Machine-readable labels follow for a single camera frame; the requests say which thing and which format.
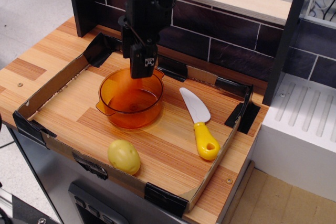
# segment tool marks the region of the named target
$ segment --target yellow knife handle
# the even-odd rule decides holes
[[[206,160],[214,160],[220,150],[219,143],[211,135],[205,123],[195,123],[194,130],[199,155]]]

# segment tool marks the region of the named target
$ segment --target orange glass bowl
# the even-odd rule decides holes
[[[118,127],[145,127],[161,112],[163,76],[163,72],[154,69],[151,77],[132,79],[129,68],[118,70],[101,83],[96,108]]]

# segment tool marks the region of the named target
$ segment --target toy knife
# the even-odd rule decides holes
[[[220,145],[211,135],[205,125],[211,115],[205,104],[193,92],[186,88],[180,88],[182,98],[194,121],[197,150],[199,155],[206,160],[214,160],[220,150]]]

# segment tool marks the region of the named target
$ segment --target brick backsplash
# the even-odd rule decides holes
[[[284,72],[336,88],[336,30],[302,20]]]
[[[95,0],[98,23],[120,30],[126,0]],[[240,14],[177,0],[172,25],[159,45],[268,81],[283,27]]]

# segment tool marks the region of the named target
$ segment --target potato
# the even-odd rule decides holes
[[[107,152],[110,163],[125,173],[134,175],[140,168],[140,156],[135,147],[126,140],[113,141]]]

